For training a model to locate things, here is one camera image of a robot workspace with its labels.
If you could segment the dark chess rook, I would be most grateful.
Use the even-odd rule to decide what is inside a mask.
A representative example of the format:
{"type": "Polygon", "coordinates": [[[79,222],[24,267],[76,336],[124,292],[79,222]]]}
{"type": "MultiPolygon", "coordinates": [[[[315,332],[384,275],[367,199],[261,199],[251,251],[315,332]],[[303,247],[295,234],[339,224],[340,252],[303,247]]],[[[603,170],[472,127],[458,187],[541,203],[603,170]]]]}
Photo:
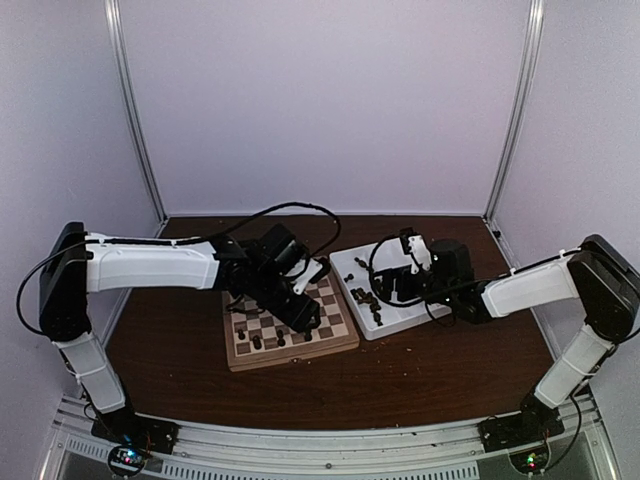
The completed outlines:
{"type": "Polygon", "coordinates": [[[276,331],[276,338],[278,347],[284,347],[286,345],[286,340],[284,339],[284,333],[282,330],[276,331]]]}

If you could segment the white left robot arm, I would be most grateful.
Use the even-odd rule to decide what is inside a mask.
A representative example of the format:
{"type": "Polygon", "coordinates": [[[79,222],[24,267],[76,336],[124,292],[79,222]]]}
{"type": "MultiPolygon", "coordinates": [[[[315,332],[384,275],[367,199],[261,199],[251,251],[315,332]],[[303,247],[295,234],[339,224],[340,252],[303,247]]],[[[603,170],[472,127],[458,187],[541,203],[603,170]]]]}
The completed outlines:
{"type": "Polygon", "coordinates": [[[19,284],[15,309],[34,275],[40,277],[37,327],[70,364],[77,383],[94,409],[105,415],[106,429],[123,444],[144,433],[138,415],[127,409],[127,396],[105,348],[92,332],[88,297],[112,290],[187,288],[247,297],[297,333],[320,323],[319,303],[306,294],[330,271],[284,225],[255,240],[237,241],[222,232],[204,237],[118,238],[85,230],[71,222],[61,231],[49,256],[19,284]]]}

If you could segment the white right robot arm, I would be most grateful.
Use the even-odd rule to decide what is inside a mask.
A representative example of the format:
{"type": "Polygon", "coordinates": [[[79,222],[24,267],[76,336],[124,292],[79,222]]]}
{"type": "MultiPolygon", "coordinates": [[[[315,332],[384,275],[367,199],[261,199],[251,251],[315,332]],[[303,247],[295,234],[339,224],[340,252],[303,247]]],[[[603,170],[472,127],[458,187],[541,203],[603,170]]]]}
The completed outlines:
{"type": "Polygon", "coordinates": [[[513,419],[519,440],[535,440],[551,413],[586,385],[619,345],[639,333],[639,273],[603,236],[500,276],[476,278],[466,245],[453,239],[425,245],[411,229],[396,235],[400,266],[367,267],[373,292],[394,308],[440,304],[454,318],[484,324],[532,310],[577,331],[521,403],[513,419]]]}

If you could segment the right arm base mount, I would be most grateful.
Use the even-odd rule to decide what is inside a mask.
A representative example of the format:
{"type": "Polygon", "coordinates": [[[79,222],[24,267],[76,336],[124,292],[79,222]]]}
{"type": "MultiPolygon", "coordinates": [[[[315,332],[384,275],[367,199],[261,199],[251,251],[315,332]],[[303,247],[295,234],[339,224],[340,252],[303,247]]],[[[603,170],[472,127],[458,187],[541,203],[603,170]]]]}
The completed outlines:
{"type": "Polygon", "coordinates": [[[550,408],[533,393],[525,396],[520,411],[503,417],[489,417],[478,424],[486,453],[541,442],[560,435],[565,427],[559,409],[550,408]]]}

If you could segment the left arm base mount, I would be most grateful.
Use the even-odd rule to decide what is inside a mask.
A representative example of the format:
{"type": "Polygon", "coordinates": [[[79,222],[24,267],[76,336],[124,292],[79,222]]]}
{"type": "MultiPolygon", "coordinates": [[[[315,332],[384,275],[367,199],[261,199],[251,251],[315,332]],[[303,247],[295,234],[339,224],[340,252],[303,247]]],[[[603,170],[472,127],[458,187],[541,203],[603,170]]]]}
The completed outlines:
{"type": "Polygon", "coordinates": [[[139,415],[129,396],[125,404],[113,412],[95,411],[91,434],[113,443],[143,452],[172,454],[179,426],[172,421],[139,415]]]}

